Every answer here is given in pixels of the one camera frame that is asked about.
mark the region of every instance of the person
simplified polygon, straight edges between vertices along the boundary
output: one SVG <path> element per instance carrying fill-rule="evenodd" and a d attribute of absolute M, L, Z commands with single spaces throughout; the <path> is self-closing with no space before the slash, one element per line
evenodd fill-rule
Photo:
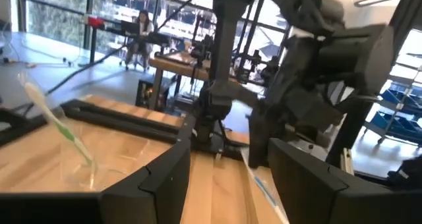
<path fill-rule="evenodd" d="M 136 18 L 136 23 L 139 24 L 139 34 L 140 37 L 147 36 L 150 32 L 154 31 L 154 25 L 152 24 L 150 18 L 148 17 L 148 11 L 142 10 L 139 12 L 138 18 Z M 128 48 L 125 64 L 126 69 L 127 65 L 131 62 L 134 54 L 141 54 L 144 70 L 148 66 L 148 59 L 152 52 L 152 45 L 150 43 L 145 43 L 142 41 L 139 41 L 139 43 L 134 43 Z"/>

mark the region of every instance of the black cable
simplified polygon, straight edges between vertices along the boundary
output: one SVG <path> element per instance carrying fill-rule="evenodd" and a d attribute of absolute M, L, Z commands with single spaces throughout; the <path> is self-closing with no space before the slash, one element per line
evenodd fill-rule
<path fill-rule="evenodd" d="M 188 1 L 186 1 L 186 2 L 184 2 L 176 11 L 174 11 L 173 13 L 171 13 L 170 15 L 169 15 L 169 17 L 167 17 L 165 20 L 164 20 L 164 22 L 163 22 L 163 24 L 161 24 L 161 26 L 160 27 L 158 27 L 157 28 L 157 30 L 156 31 L 158 31 L 158 30 L 160 30 L 161 28 L 163 28 L 163 26 L 167 23 L 167 22 L 169 22 L 169 20 L 171 20 L 175 15 L 177 15 L 177 14 L 179 14 L 180 13 L 180 11 L 182 10 L 182 8 L 183 7 L 186 7 L 189 3 L 191 3 L 192 2 L 192 0 L 188 0 Z"/>
<path fill-rule="evenodd" d="M 64 85 L 66 82 L 68 82 L 71 78 L 73 78 L 74 76 L 76 76 L 77 74 L 79 74 L 79 73 L 81 73 L 81 72 L 83 72 L 83 71 L 85 71 L 85 70 L 87 70 L 87 69 L 90 69 L 90 68 L 92 68 L 93 66 L 96 66 L 96 65 L 98 65 L 98 64 L 100 64 L 100 63 L 103 63 L 104 62 L 104 60 L 106 60 L 108 57 L 111 57 L 113 54 L 115 54 L 115 53 L 117 53 L 117 52 L 119 52 L 121 49 L 123 49 L 124 47 L 130 47 L 131 46 L 131 44 L 132 43 L 130 43 L 129 45 L 122 45 L 120 48 L 118 48 L 118 49 L 114 49 L 113 51 L 111 51 L 111 53 L 108 53 L 107 55 L 104 55 L 104 57 L 102 57 L 100 60 L 98 60 L 98 61 L 95 61 L 95 62 L 93 62 L 93 63 L 87 63 L 87 64 L 84 64 L 84 65 L 80 65 L 82 68 L 81 69 L 79 69 L 79 70 L 76 70 L 76 71 L 74 71 L 74 72 L 72 72 L 70 75 L 68 75 L 65 79 L 63 79 L 61 82 L 59 82 L 57 85 L 55 85 L 52 89 L 50 89 L 50 90 L 48 90 L 47 91 L 47 93 L 45 93 L 45 96 L 48 96 L 48 95 L 51 95 L 54 91 L 56 91 L 57 89 L 59 89 L 62 85 Z M 19 110 L 19 109 L 22 109 L 23 108 L 23 106 L 24 105 L 19 105 L 18 107 L 15 107 L 14 109 L 12 109 L 13 111 L 16 111 L 16 110 Z M 28 113 L 29 113 L 29 111 L 32 109 L 34 107 L 34 104 L 33 103 L 29 103 L 28 104 L 28 107 L 26 108 L 26 110 L 25 110 L 25 112 L 23 113 L 23 115 L 24 116 L 26 116 Z"/>

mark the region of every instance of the toothbrush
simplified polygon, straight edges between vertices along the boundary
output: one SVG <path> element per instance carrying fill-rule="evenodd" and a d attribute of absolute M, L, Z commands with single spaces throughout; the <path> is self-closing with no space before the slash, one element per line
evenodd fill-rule
<path fill-rule="evenodd" d="M 255 172 L 248 166 L 247 158 L 249 156 L 249 148 L 241 149 L 241 155 L 243 158 L 243 162 L 246 165 L 246 169 L 248 170 L 250 176 L 255 181 L 255 184 L 261 189 L 261 192 L 264 194 L 267 201 L 270 203 L 274 211 L 276 212 L 278 218 L 283 224 L 289 224 L 289 220 L 287 219 L 286 215 L 282 212 L 279 205 L 277 205 L 276 199 L 271 195 L 268 189 L 265 187 L 263 181 L 255 174 Z"/>
<path fill-rule="evenodd" d="M 47 117 L 47 119 L 54 123 L 57 130 L 70 142 L 73 143 L 75 148 L 82 154 L 84 157 L 87 165 L 95 165 L 94 164 L 94 158 L 90 155 L 89 151 L 86 149 L 83 142 L 77 138 L 72 131 L 63 124 L 49 109 L 45 102 L 45 96 L 42 94 L 42 92 L 32 83 L 27 82 L 24 84 L 24 89 L 28 97 L 34 102 L 35 105 L 37 105 L 43 114 Z"/>

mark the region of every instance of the tree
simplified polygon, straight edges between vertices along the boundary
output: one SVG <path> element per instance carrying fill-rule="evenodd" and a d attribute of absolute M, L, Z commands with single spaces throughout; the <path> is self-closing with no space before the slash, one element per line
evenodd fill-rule
<path fill-rule="evenodd" d="M 42 0 L 68 9 L 86 12 L 86 0 Z M 30 33 L 51 38 L 60 42 L 82 47 L 84 25 L 82 17 L 69 11 L 56 9 L 40 3 L 27 1 L 28 27 Z M 112 4 L 108 0 L 94 0 L 95 13 L 113 12 Z M 97 50 L 109 50 L 107 43 L 112 40 L 111 34 L 98 33 Z"/>

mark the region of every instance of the gray floor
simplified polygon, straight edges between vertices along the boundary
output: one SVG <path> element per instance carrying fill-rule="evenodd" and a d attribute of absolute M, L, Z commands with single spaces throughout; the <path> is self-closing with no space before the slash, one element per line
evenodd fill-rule
<path fill-rule="evenodd" d="M 18 57 L 12 49 L 8 49 L 7 51 L 11 52 L 9 57 L 19 58 L 25 63 L 0 67 L 0 94 L 4 99 L 3 105 L 9 108 L 29 102 L 17 80 L 18 74 L 29 74 L 42 88 L 47 90 L 79 69 L 61 64 L 63 57 L 70 60 L 78 58 L 78 61 L 81 62 L 88 61 L 86 56 L 89 53 L 87 51 L 79 52 L 77 47 L 39 36 L 14 34 L 12 43 L 18 52 Z M 123 67 L 118 67 L 118 62 L 118 58 L 110 58 L 104 64 L 80 73 L 54 93 L 53 100 L 60 103 L 86 94 L 95 94 L 133 104 L 137 81 L 143 72 L 125 71 Z M 35 63 L 37 67 L 28 69 L 25 67 L 26 63 Z M 171 76 L 171 74 L 165 73 L 164 76 Z M 182 82 L 184 86 L 182 91 L 189 91 L 189 79 L 185 78 L 185 80 L 187 82 Z M 225 120 L 226 126 L 238 132 L 248 132 L 245 115 L 250 111 L 244 105 L 234 103 Z M 385 140 L 380 146 L 376 146 L 378 139 L 379 137 L 370 131 L 358 138 L 353 147 L 353 163 L 356 170 L 385 176 L 389 170 L 397 169 L 403 159 L 420 154 L 415 146 L 391 140 Z"/>

